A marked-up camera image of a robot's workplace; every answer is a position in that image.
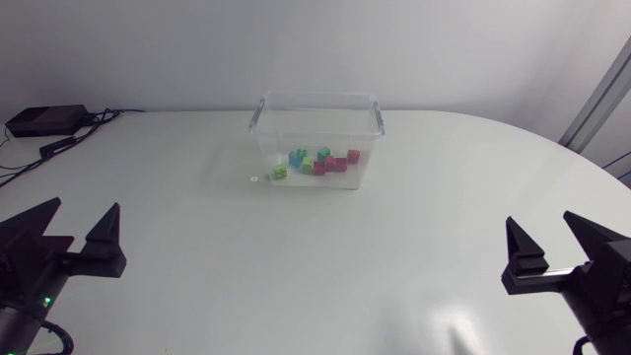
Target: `cube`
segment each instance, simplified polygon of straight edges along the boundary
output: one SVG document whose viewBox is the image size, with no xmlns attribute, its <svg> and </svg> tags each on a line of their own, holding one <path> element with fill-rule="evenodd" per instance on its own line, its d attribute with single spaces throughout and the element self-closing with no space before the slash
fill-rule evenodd
<svg viewBox="0 0 631 355">
<path fill-rule="evenodd" d="M 317 151 L 317 160 L 319 162 L 323 162 L 327 156 L 331 155 L 331 150 L 324 147 L 322 149 L 320 149 L 319 151 Z"/>
<path fill-rule="evenodd" d="M 303 158 L 301 158 L 297 152 L 289 153 L 289 165 L 292 167 L 299 168 L 303 163 Z"/>
<path fill-rule="evenodd" d="M 324 168 L 328 172 L 332 172 L 335 170 L 335 158 L 333 156 L 326 156 L 324 159 Z"/>
<path fill-rule="evenodd" d="M 346 159 L 348 164 L 357 164 L 359 162 L 359 151 L 349 149 Z"/>
<path fill-rule="evenodd" d="M 312 159 L 308 157 L 303 158 L 303 174 L 310 175 L 313 170 Z"/>
<path fill-rule="evenodd" d="M 314 175 L 322 176 L 326 173 L 326 168 L 323 162 L 314 162 Z"/>
<path fill-rule="evenodd" d="M 307 149 L 299 149 L 296 151 L 296 155 L 298 155 L 302 162 L 303 159 L 305 159 L 305 157 L 309 155 L 309 152 L 307 151 Z"/>
<path fill-rule="evenodd" d="M 274 167 L 274 179 L 283 179 L 287 177 L 287 167 L 284 164 L 279 164 Z"/>
<path fill-rule="evenodd" d="M 346 158 L 335 158 L 335 171 L 346 172 Z"/>
</svg>

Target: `power adapter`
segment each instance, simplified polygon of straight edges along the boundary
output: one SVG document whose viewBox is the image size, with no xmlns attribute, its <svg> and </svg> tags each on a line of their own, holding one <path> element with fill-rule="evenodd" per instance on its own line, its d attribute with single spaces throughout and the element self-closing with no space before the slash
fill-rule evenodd
<svg viewBox="0 0 631 355">
<path fill-rule="evenodd" d="M 29 107 L 5 125 L 15 137 L 73 135 L 85 125 L 83 105 Z"/>
</svg>

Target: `white tabletop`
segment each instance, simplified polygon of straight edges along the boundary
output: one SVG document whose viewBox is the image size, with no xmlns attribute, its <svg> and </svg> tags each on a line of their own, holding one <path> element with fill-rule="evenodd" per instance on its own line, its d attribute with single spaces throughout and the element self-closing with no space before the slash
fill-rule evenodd
<svg viewBox="0 0 631 355">
<path fill-rule="evenodd" d="M 77 354 L 569 354 L 583 333 L 559 295 L 504 290 L 506 218 L 551 268 L 586 260 L 565 210 L 631 235 L 627 187 L 512 126 L 385 111 L 353 191 L 272 187 L 250 116 L 126 113 L 0 188 L 0 220 L 59 196 L 48 233 L 72 250 L 121 205 L 122 278 L 71 278 L 48 317 Z M 13 140 L 0 164 L 51 139 Z"/>
</svg>

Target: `pink cube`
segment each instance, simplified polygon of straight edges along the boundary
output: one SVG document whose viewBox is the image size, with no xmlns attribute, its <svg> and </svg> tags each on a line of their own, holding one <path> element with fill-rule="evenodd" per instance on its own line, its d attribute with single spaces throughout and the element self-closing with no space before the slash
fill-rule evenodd
<svg viewBox="0 0 631 355">
<path fill-rule="evenodd" d="M 357 164 L 359 162 L 359 151 L 350 149 L 346 158 L 348 159 L 348 164 Z"/>
<path fill-rule="evenodd" d="M 335 158 L 335 171 L 346 172 L 346 158 Z"/>
<path fill-rule="evenodd" d="M 333 156 L 326 156 L 324 167 L 328 172 L 333 172 L 335 170 L 335 158 L 333 158 Z"/>
<path fill-rule="evenodd" d="M 314 175 L 321 176 L 326 173 L 324 162 L 314 162 Z"/>
</svg>

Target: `blue cube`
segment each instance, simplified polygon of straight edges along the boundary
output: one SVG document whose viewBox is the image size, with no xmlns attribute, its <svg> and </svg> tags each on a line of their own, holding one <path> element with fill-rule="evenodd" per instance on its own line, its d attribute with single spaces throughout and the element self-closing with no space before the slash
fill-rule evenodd
<svg viewBox="0 0 631 355">
<path fill-rule="evenodd" d="M 289 153 L 289 165 L 299 168 L 303 164 L 303 158 L 301 158 L 296 152 Z"/>
</svg>

